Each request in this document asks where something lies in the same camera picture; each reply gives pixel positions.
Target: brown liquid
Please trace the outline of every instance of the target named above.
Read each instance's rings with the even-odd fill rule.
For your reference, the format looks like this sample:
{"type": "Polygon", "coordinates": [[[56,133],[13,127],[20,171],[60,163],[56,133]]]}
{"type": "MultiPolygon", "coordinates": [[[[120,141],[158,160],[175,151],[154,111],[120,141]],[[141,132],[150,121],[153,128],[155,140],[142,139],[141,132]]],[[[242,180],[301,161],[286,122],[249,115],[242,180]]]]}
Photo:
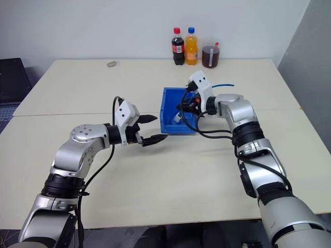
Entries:
{"type": "Polygon", "coordinates": [[[204,46],[202,49],[202,65],[207,68],[214,68],[217,66],[218,59],[219,59],[219,48],[213,47],[210,45],[204,46]],[[212,57],[212,63],[210,64],[210,56],[211,51],[210,49],[213,49],[213,57],[212,57]]]}

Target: black cable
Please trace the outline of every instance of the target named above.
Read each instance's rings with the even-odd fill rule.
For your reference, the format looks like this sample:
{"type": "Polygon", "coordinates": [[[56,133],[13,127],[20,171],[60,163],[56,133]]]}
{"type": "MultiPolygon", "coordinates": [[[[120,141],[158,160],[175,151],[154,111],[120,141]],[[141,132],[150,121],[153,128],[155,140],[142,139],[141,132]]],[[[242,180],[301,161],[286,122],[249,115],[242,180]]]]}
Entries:
{"type": "Polygon", "coordinates": [[[253,164],[253,165],[256,165],[258,167],[261,167],[263,169],[266,169],[274,174],[276,174],[277,176],[279,176],[283,181],[284,183],[286,184],[286,186],[288,187],[288,190],[292,192],[292,186],[289,182],[289,180],[286,178],[286,176],[284,176],[282,173],[276,171],[275,169],[272,169],[264,164],[261,164],[261,163],[258,163],[256,161],[253,161],[253,160],[250,160],[248,158],[245,158],[245,157],[242,157],[240,155],[237,154],[237,147],[234,146],[234,155],[236,156],[237,158],[237,161],[238,161],[238,164],[239,164],[239,160],[243,161],[244,163],[249,163],[249,164],[253,164]]]}
{"type": "Polygon", "coordinates": [[[183,94],[183,97],[182,97],[182,99],[181,99],[181,101],[180,101],[180,113],[181,113],[181,115],[182,115],[183,122],[187,125],[187,127],[188,127],[189,129],[193,130],[194,132],[197,132],[197,133],[199,133],[200,135],[204,136],[205,138],[229,138],[229,139],[232,139],[232,138],[229,137],[229,136],[209,136],[209,135],[205,135],[205,133],[219,133],[219,132],[227,132],[227,133],[231,133],[231,132],[228,131],[228,130],[201,131],[201,130],[198,129],[198,126],[197,126],[197,125],[196,125],[196,126],[197,126],[197,129],[196,129],[196,128],[192,127],[192,126],[188,123],[188,121],[187,121],[187,119],[186,119],[186,117],[185,117],[185,115],[184,115],[184,111],[183,111],[183,101],[184,101],[184,99],[185,99],[185,97],[186,97],[186,94],[187,94],[188,92],[189,92],[189,91],[186,89],[185,92],[184,92],[184,94],[183,94]]]}
{"type": "MultiPolygon", "coordinates": [[[[208,114],[208,111],[202,112],[200,115],[198,115],[197,120],[195,121],[195,126],[197,127],[197,131],[198,133],[200,133],[202,136],[207,137],[207,138],[228,138],[230,140],[232,140],[232,137],[230,136],[226,136],[226,135],[221,135],[221,136],[209,136],[209,135],[205,135],[205,132],[210,132],[210,131],[202,131],[199,129],[198,126],[198,122],[200,120],[200,118],[204,115],[204,114],[208,114]]],[[[231,131],[229,130],[216,130],[217,132],[223,132],[223,133],[231,133],[231,131]]]]}
{"type": "MultiPolygon", "coordinates": [[[[113,101],[113,108],[112,108],[112,125],[115,125],[115,104],[116,100],[121,99],[121,97],[117,96],[114,98],[113,101]]],[[[81,214],[81,205],[82,205],[82,198],[85,195],[85,191],[87,186],[92,182],[92,180],[100,173],[100,171],[103,170],[103,168],[106,167],[106,165],[109,163],[109,161],[113,158],[115,152],[115,145],[112,145],[112,151],[110,153],[109,158],[107,161],[89,178],[87,183],[83,186],[81,190],[81,195],[79,196],[78,203],[77,203],[77,209],[75,210],[75,214],[77,216],[77,224],[78,224],[78,242],[79,242],[79,248],[83,248],[83,242],[84,242],[84,227],[82,223],[82,214],[81,214]]]]}

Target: red bottle cap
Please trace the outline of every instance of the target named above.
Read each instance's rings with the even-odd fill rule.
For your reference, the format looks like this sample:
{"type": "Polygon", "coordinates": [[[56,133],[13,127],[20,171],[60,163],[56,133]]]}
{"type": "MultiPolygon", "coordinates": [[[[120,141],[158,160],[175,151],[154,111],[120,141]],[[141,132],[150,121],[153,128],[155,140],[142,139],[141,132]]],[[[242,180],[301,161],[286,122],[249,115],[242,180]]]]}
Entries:
{"type": "Polygon", "coordinates": [[[179,27],[174,27],[174,33],[175,34],[180,34],[180,28],[179,27]]]}

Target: laptop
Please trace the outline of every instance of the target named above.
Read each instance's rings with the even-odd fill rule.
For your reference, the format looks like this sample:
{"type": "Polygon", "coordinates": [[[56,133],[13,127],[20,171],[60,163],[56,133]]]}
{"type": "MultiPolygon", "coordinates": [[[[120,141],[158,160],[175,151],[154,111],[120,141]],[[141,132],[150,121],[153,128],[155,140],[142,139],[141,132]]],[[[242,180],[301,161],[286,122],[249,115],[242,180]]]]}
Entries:
{"type": "Polygon", "coordinates": [[[0,59],[0,133],[31,89],[20,58],[0,59]]]}

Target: white table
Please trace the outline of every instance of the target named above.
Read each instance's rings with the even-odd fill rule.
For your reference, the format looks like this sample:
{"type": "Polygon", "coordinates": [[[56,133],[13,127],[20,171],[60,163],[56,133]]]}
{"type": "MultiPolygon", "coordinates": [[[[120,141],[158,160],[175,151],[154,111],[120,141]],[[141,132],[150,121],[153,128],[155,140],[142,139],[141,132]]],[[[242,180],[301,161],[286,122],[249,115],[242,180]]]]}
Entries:
{"type": "MultiPolygon", "coordinates": [[[[326,197],[331,156],[303,111],[256,113],[294,194],[315,213],[331,212],[331,198],[326,197]]],[[[0,228],[21,228],[56,151],[73,127],[110,121],[110,114],[14,117],[0,135],[0,228]]],[[[226,128],[221,119],[202,120],[202,128],[215,126],[226,128]]],[[[158,121],[141,128],[146,137],[160,130],[158,121]]],[[[109,153],[104,150],[95,157],[89,175],[109,153]]],[[[197,134],[169,136],[144,148],[117,146],[111,164],[88,192],[82,205],[86,228],[260,217],[257,201],[245,194],[231,142],[197,134]]]]}
{"type": "Polygon", "coordinates": [[[299,105],[270,59],[225,59],[214,69],[176,66],[171,59],[57,60],[24,99],[15,116],[110,113],[117,95],[140,112],[159,112],[164,87],[185,87],[189,77],[203,70],[214,93],[237,93],[256,110],[298,109],[299,105]]]}

